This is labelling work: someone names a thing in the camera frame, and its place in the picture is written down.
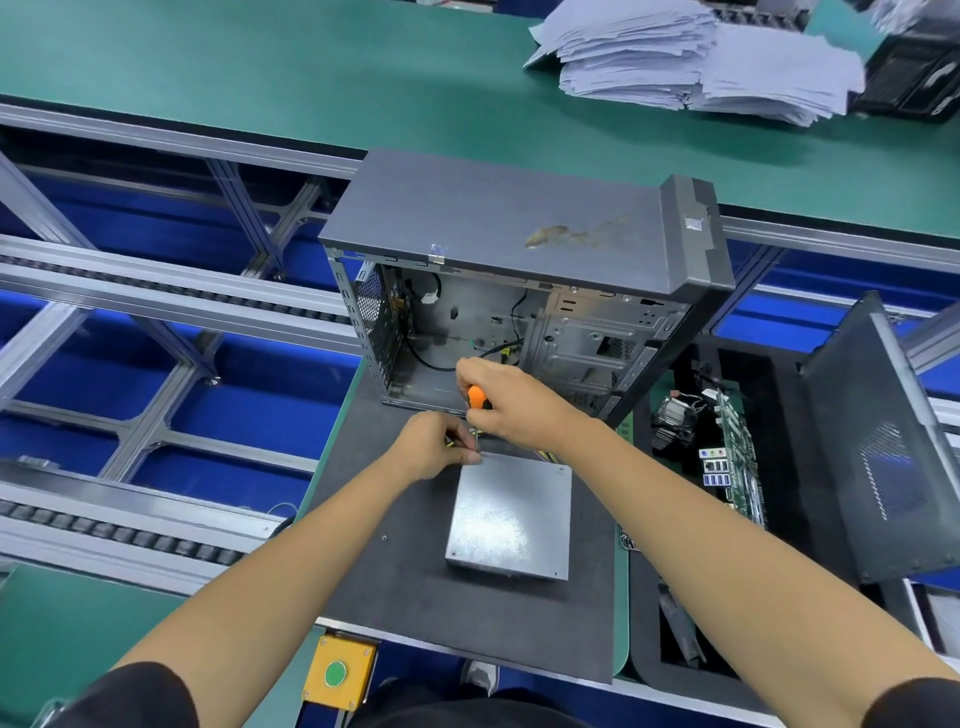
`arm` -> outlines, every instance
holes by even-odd
[[[457,377],[494,407],[470,410],[471,424],[573,467],[787,725],[858,726],[900,683],[958,679],[859,592],[518,368],[464,359]]]
[[[464,447],[448,448],[446,434]],[[479,462],[474,450],[452,415],[413,416],[382,457],[183,602],[116,667],[162,663],[190,690],[203,728],[242,725],[397,496],[447,465]]]

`stack of paper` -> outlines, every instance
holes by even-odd
[[[802,127],[847,113],[864,89],[863,63],[820,36],[721,24],[691,109],[746,113]]]
[[[524,67],[556,55],[566,93],[682,109],[716,27],[696,0],[564,0],[530,29],[540,48]]]

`hand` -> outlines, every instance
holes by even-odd
[[[446,437],[453,446],[446,446]],[[448,465],[477,465],[476,441],[459,417],[446,412],[420,412],[403,426],[384,455],[400,468],[408,484],[428,480]]]
[[[560,451],[574,426],[589,419],[519,367],[476,357],[461,359],[457,386],[465,399],[473,384],[484,391],[493,409],[470,409],[467,422],[522,448]]]

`black cable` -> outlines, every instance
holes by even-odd
[[[499,346],[495,346],[492,349],[487,349],[485,352],[480,354],[480,358],[482,359],[485,356],[490,356],[492,353],[497,353],[503,349],[509,349],[510,347],[518,347],[522,343],[523,343],[523,339],[517,339],[516,341],[509,341],[506,344],[500,344]]]
[[[410,337],[407,336],[407,332],[403,327],[400,327],[400,334],[403,336],[403,341],[407,345],[407,349],[410,350],[410,353],[414,356],[415,359],[417,359],[417,361],[420,364],[422,364],[427,369],[432,369],[434,372],[456,372],[457,371],[456,367],[437,367],[431,364],[430,362],[424,360],[423,357],[421,357],[417,353],[417,351],[414,349],[414,345],[410,342]],[[516,341],[511,341],[511,342],[508,342],[507,344],[499,344],[493,347],[492,349],[487,349],[485,352],[480,354],[480,358],[482,359],[485,356],[490,356],[492,353],[497,353],[503,349],[509,349],[510,347],[517,347],[522,343],[523,343],[523,339],[517,339]]]
[[[523,295],[520,296],[520,300],[514,303],[514,307],[510,309],[510,323],[514,325],[514,336],[517,339],[520,338],[520,334],[519,334],[519,331],[516,330],[516,315],[515,315],[516,307],[527,300],[527,291],[528,291],[527,288],[523,289]]]
[[[407,345],[407,349],[410,350],[410,353],[414,356],[414,358],[417,359],[417,361],[420,364],[422,364],[424,367],[426,367],[427,369],[432,369],[434,372],[456,372],[457,371],[456,367],[435,367],[430,362],[424,360],[423,357],[421,357],[417,353],[417,350],[414,349],[414,345],[410,343],[410,337],[407,336],[407,332],[403,327],[400,327],[400,333],[403,335],[403,341]]]

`forearm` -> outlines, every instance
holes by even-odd
[[[186,683],[203,728],[241,725],[407,485],[389,453],[375,461],[301,522],[204,586],[118,666],[163,663]]]
[[[957,677],[856,590],[605,425],[578,421],[560,455],[787,724],[859,725],[900,682]]]

